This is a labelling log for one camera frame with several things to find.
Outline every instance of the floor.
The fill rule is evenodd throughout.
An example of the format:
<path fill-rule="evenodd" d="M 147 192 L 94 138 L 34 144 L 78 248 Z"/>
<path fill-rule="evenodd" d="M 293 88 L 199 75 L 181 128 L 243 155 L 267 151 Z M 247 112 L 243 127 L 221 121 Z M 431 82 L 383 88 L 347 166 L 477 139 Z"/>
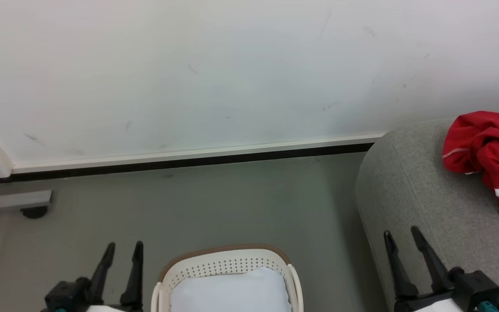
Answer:
<path fill-rule="evenodd" d="M 126 287 L 145 245 L 144 306 L 161 268 L 208 247 L 268 243 L 299 273 L 305 310 L 387 311 L 354 204 L 364 153 L 241 162 L 0 185 L 0 194 L 53 189 L 53 209 L 0 213 L 0 312 L 44 308 L 60 280 L 90 277 L 117 244 L 106 303 Z"/>

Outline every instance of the white baseboard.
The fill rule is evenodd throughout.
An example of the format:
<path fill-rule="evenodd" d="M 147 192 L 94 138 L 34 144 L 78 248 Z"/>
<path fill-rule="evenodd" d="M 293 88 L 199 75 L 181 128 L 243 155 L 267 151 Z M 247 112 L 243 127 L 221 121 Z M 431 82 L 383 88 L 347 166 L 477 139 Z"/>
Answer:
<path fill-rule="evenodd" d="M 168 160 L 181 160 L 192 158 L 204 158 L 215 156 L 231 156 L 241 154 L 254 154 L 263 152 L 277 152 L 280 150 L 301 150 L 306 148 L 317 148 L 327 146 L 342 146 L 350 144 L 373 143 L 384 133 L 368 134 L 365 136 L 342 136 L 331 139 L 303 140 L 293 142 L 281 142 L 270 144 L 258 144 L 253 146 L 236 146 L 226 148 L 211 148 L 200 150 L 188 150 L 184 152 L 169 152 L 145 155 L 132 155 L 120 157 L 105 157 L 93 159 L 64 160 L 57 162 L 34 162 L 27 164 L 16 164 L 13 174 L 27 172 L 46 172 L 53 170 L 92 168 L 98 166 L 117 166 L 126 164 L 140 164 L 152 162 L 165 162 Z"/>

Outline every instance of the white plastic basket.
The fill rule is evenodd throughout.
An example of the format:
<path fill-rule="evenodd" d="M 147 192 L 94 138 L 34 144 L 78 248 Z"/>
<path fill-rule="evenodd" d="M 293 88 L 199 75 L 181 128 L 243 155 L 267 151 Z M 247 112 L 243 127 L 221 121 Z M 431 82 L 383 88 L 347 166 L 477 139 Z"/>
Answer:
<path fill-rule="evenodd" d="M 292 312 L 303 312 L 298 273 L 282 251 L 264 244 L 217 247 L 177 257 L 161 271 L 151 297 L 151 312 L 170 312 L 172 290 L 186 278 L 242 274 L 262 266 L 282 275 Z"/>

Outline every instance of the black furniture foot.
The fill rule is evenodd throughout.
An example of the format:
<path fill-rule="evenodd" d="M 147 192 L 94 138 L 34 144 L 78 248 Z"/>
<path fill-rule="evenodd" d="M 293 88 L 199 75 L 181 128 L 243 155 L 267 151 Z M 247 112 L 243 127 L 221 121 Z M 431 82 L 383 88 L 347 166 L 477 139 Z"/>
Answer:
<path fill-rule="evenodd" d="M 28 219 L 39 219 L 47 213 L 47 206 L 22 208 L 20 211 Z"/>

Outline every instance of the red clothing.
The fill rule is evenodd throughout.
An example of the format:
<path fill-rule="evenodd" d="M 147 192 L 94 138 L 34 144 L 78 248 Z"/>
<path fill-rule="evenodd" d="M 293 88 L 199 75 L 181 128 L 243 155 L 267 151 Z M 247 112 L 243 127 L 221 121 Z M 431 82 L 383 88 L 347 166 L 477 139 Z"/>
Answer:
<path fill-rule="evenodd" d="M 452 172 L 483 172 L 483 182 L 499 199 L 499 113 L 474 112 L 457 117 L 442 150 Z"/>

